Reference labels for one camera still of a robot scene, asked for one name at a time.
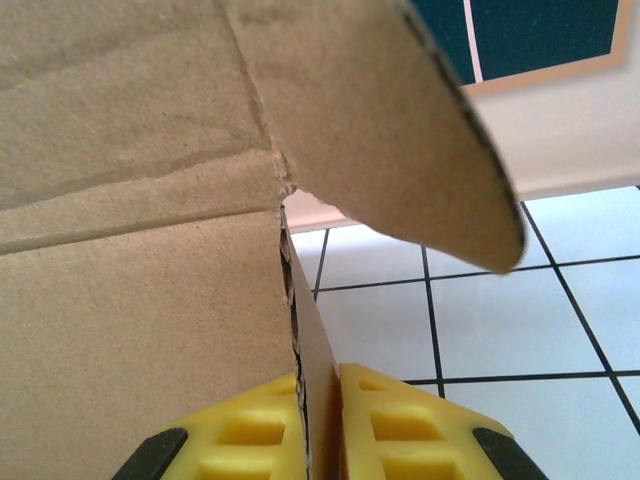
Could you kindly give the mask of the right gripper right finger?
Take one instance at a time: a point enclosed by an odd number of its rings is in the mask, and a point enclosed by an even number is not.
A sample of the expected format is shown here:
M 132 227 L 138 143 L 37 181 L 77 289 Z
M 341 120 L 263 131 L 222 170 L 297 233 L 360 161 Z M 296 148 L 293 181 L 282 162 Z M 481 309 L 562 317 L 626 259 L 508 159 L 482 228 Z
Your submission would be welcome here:
M 536 479 L 501 423 L 354 363 L 339 366 L 346 479 Z

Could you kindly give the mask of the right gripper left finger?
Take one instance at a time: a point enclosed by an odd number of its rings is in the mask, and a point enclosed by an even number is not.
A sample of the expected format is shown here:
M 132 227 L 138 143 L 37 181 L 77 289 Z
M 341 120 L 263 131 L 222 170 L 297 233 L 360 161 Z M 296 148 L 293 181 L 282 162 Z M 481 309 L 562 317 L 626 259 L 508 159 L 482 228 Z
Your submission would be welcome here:
M 305 479 L 296 397 L 287 374 L 174 421 L 146 438 L 116 479 Z

